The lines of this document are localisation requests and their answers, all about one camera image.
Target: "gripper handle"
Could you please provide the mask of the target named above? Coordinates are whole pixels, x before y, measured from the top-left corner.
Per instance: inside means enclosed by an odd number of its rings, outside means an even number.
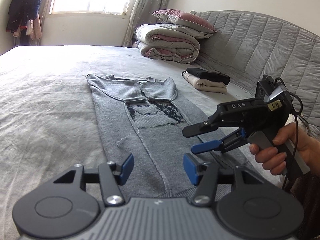
[[[275,146],[272,143],[272,139],[276,136],[276,133],[273,135],[268,131],[257,131],[252,133],[248,137],[248,143],[255,143],[259,146],[260,150],[269,148],[269,147],[277,147],[278,153],[285,152],[287,154],[286,157],[286,168],[284,169],[283,175],[287,175],[289,181],[294,181],[295,179],[301,177],[302,175],[308,173],[310,168],[302,159],[299,151],[296,151],[296,154],[293,159],[293,150],[294,144],[289,139],[284,144]],[[287,174],[290,164],[292,163],[292,167],[290,168],[290,173]]]

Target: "label sticker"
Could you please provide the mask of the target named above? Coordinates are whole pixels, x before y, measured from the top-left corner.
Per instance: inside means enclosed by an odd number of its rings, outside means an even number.
[[[272,102],[272,103],[270,103],[270,104],[268,104],[268,107],[269,107],[269,109],[271,111],[274,111],[274,110],[280,108],[281,106],[282,106],[282,104],[281,104],[279,99],[274,101],[274,102]]]

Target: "upholstered headboard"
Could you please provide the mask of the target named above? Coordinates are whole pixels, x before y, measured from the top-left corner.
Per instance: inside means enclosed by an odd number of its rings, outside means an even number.
[[[320,37],[268,15],[242,11],[192,12],[218,31],[200,41],[196,63],[229,75],[255,93],[264,74],[281,77],[303,101],[309,133],[320,135]]]

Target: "black folded garment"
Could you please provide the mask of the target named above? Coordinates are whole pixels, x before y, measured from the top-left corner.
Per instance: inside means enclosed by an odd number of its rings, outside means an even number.
[[[225,74],[205,71],[201,68],[187,68],[187,72],[201,79],[207,79],[213,82],[223,82],[225,85],[228,85],[230,82],[230,77]]]

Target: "folded clothes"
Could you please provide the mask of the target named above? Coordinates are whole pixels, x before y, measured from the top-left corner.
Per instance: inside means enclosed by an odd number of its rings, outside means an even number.
[[[226,85],[228,85],[230,82],[230,77],[225,74],[206,71],[201,68],[196,68],[196,67],[187,68],[187,72],[189,72],[190,74],[198,78],[207,79],[213,82],[223,82]]]
[[[188,81],[195,89],[217,92],[225,94],[227,92],[226,85],[223,82],[213,82],[207,79],[200,79],[187,71],[182,72],[182,76]]]

